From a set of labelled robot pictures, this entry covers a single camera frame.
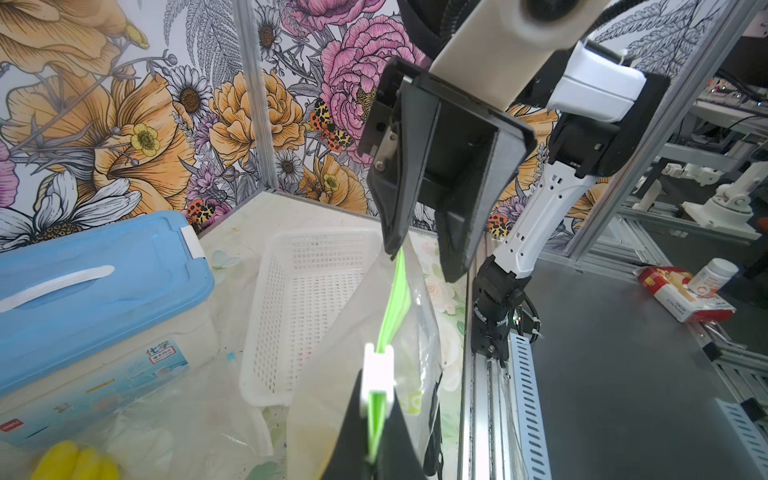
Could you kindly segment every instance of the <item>daisy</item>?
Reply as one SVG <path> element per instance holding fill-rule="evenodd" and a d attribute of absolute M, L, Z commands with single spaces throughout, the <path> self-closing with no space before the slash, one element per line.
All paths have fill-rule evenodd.
<path fill-rule="evenodd" d="M 277 178 L 283 188 L 293 193 L 304 177 L 304 164 L 292 150 L 278 150 L 275 152 Z"/>
<path fill-rule="evenodd" d="M 176 67 L 168 76 L 168 91 L 174 101 L 184 106 L 195 124 L 210 112 L 208 100 L 214 97 L 208 80 L 189 65 Z"/>
<path fill-rule="evenodd" d="M 272 50 L 280 43 L 280 13 L 277 8 L 262 5 L 256 10 L 256 26 L 259 32 L 261 59 L 272 58 Z"/>
<path fill-rule="evenodd" d="M 128 192 L 130 185 L 127 178 L 119 178 L 78 206 L 74 175 L 69 170 L 57 174 L 33 217 L 0 208 L 0 252 L 120 220 L 141 201 L 141 192 Z"/>

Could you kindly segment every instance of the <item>metal table surface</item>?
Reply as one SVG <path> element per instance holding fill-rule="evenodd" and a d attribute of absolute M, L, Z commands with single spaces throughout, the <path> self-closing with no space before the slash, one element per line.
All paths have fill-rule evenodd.
<path fill-rule="evenodd" d="M 526 292 L 552 478 L 739 478 L 710 408 L 733 396 L 639 283 L 540 259 Z"/>

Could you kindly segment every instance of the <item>white clip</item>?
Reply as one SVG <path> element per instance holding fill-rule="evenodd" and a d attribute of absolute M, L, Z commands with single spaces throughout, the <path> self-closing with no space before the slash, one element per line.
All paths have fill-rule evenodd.
<path fill-rule="evenodd" d="M 384 353 L 374 353 L 373 344 L 366 343 L 366 352 L 362 361 L 362 382 L 360 383 L 360 417 L 368 416 L 368 397 L 370 393 L 386 395 L 386 416 L 395 403 L 395 350 L 386 346 Z"/>

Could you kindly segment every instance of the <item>yellow flower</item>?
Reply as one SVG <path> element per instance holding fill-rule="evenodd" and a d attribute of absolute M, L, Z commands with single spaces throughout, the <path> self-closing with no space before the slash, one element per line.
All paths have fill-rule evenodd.
<path fill-rule="evenodd" d="M 611 179 L 609 177 L 598 179 L 598 182 L 592 188 L 587 190 L 586 194 L 581 195 L 581 198 L 576 200 L 576 203 L 568 211 L 566 217 L 586 220 L 589 213 L 592 211 L 592 207 L 594 207 L 594 205 L 602 198 L 608 188 L 608 182 L 610 181 Z M 578 225 L 574 223 L 574 228 L 579 228 L 580 226 L 581 222 L 578 222 Z"/>
<path fill-rule="evenodd" d="M 531 152 L 528 158 L 520 165 L 518 169 L 518 182 L 523 190 L 527 190 L 534 182 L 541 178 L 541 161 L 543 157 L 546 157 L 549 148 L 549 135 L 554 130 L 554 125 L 558 121 L 558 114 L 554 110 L 547 111 L 545 109 L 536 110 L 531 113 L 531 107 L 525 105 L 513 105 L 507 113 L 524 121 L 529 127 L 533 128 L 536 135 L 537 147 Z M 502 202 L 508 198 L 514 197 L 517 194 L 515 191 L 515 180 L 504 189 L 504 192 L 499 197 L 498 201 Z"/>
<path fill-rule="evenodd" d="M 127 69 L 124 73 L 135 71 Z M 95 78 L 63 72 L 61 77 L 54 75 L 47 81 L 54 91 L 63 91 L 64 98 L 76 98 L 93 87 Z M 41 134 L 43 140 L 49 141 L 85 130 L 82 137 L 62 145 L 94 152 L 90 159 L 82 156 L 66 160 L 80 162 L 76 165 L 80 172 L 79 203 L 118 178 L 126 178 L 130 191 L 141 192 L 141 202 L 131 216 L 186 207 L 190 172 L 181 162 L 194 164 L 194 149 L 175 120 L 189 128 L 193 124 L 184 107 L 173 102 L 167 85 L 161 75 L 147 75 L 138 86 L 133 80 L 114 79 L 111 91 L 96 87 Z M 11 122 L 0 130 L 2 136 L 18 144 L 29 136 L 33 119 L 39 127 L 50 123 L 58 112 L 47 99 L 48 90 L 43 84 L 12 90 L 7 100 Z M 64 170 L 61 164 L 48 168 Z M 41 185 L 43 194 L 47 185 L 45 181 Z"/>
<path fill-rule="evenodd" d="M 275 150 L 297 150 L 305 141 L 306 127 L 301 124 L 304 112 L 282 80 L 274 73 L 267 74 L 265 71 L 263 75 L 273 146 Z M 230 166 L 246 157 L 249 149 L 256 147 L 243 72 L 235 75 L 233 83 L 225 82 L 217 88 L 214 97 L 208 101 L 208 107 L 221 119 L 209 129 L 210 144 Z"/>
<path fill-rule="evenodd" d="M 299 182 L 299 192 L 310 200 L 321 204 L 335 205 L 358 214 L 368 213 L 366 192 L 357 175 L 349 168 L 339 165 L 333 155 L 326 155 L 324 162 L 315 157 L 314 172 L 304 169 L 304 176 Z"/>
<path fill-rule="evenodd" d="M 330 190 L 331 192 L 339 190 L 339 181 L 334 175 L 325 174 L 323 176 L 323 184 L 326 186 L 326 190 Z"/>
<path fill-rule="evenodd" d="M 128 40 L 131 41 L 131 43 L 137 45 L 139 48 L 142 48 L 144 50 L 147 50 L 149 48 L 147 36 L 141 30 L 136 28 L 136 25 L 134 25 L 131 22 L 128 22 L 126 24 L 125 36 L 128 38 Z"/>
<path fill-rule="evenodd" d="M 136 150 L 141 150 L 144 155 L 152 157 L 160 150 L 160 142 L 157 141 L 157 130 L 145 124 L 135 124 L 134 134 L 131 135 L 131 145 Z"/>
<path fill-rule="evenodd" d="M 227 81 L 221 88 L 217 88 L 214 97 L 208 100 L 208 107 L 220 118 L 220 121 L 208 129 L 210 144 L 229 167 L 246 157 L 249 149 L 256 147 L 256 138 L 250 123 L 250 100 L 243 72 L 235 75 L 233 83 Z"/>
<path fill-rule="evenodd" d="M 56 65 L 78 77 L 107 74 L 120 54 L 108 38 L 127 29 L 117 0 L 3 0 L 0 25 L 0 63 L 27 73 Z"/>
<path fill-rule="evenodd" d="M 272 143 L 275 150 L 298 150 L 304 145 L 306 127 L 302 123 L 304 112 L 293 100 L 286 86 L 274 71 L 264 71 L 267 113 L 272 124 Z"/>

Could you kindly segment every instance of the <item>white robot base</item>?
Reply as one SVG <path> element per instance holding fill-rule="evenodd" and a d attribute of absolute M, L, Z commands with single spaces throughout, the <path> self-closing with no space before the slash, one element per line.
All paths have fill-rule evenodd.
<path fill-rule="evenodd" d="M 760 238 L 757 230 L 746 223 L 752 217 L 751 213 L 725 208 L 715 202 L 714 197 L 707 200 L 704 205 L 683 202 L 683 208 L 696 223 L 709 230 L 731 233 L 748 240 Z"/>

